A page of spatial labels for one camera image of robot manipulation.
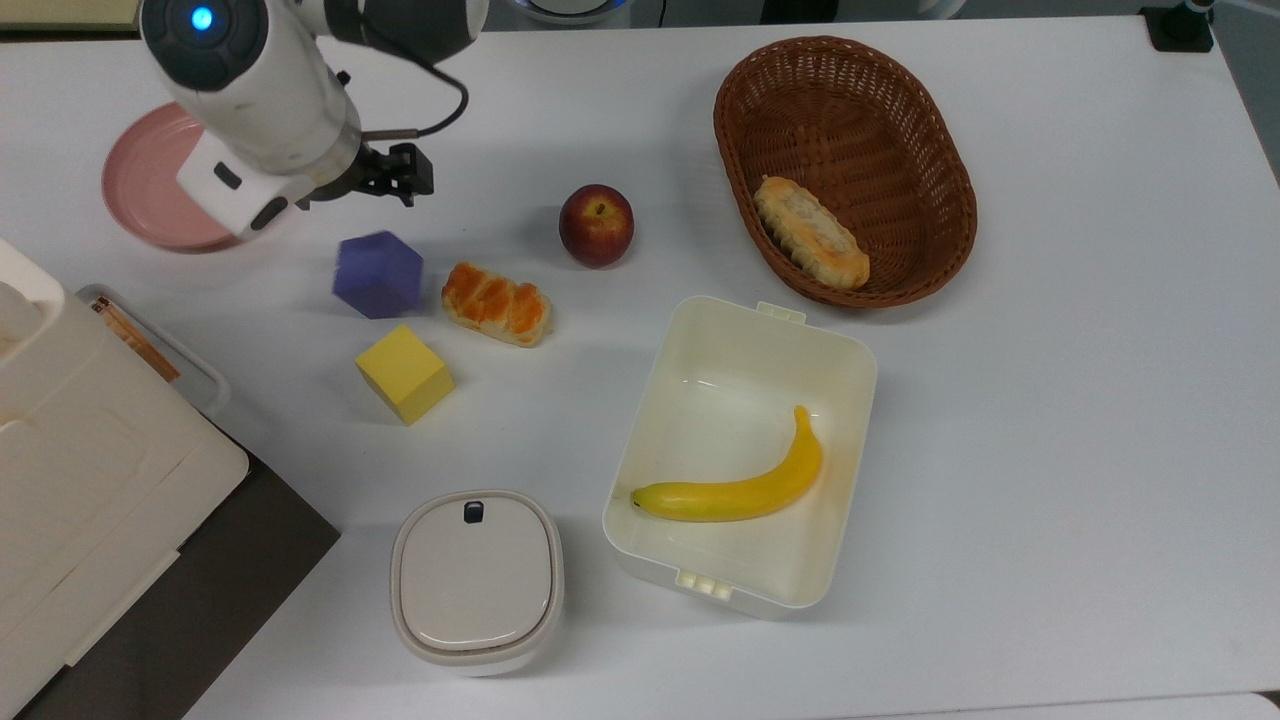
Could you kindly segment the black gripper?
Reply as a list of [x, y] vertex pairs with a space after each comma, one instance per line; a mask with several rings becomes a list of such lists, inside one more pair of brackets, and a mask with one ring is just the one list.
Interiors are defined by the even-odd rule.
[[406, 208], [435, 192], [433, 165], [416, 143], [396, 143], [388, 152], [360, 149], [351, 167], [337, 179], [298, 201], [298, 209], [358, 192], [375, 197], [397, 196]]

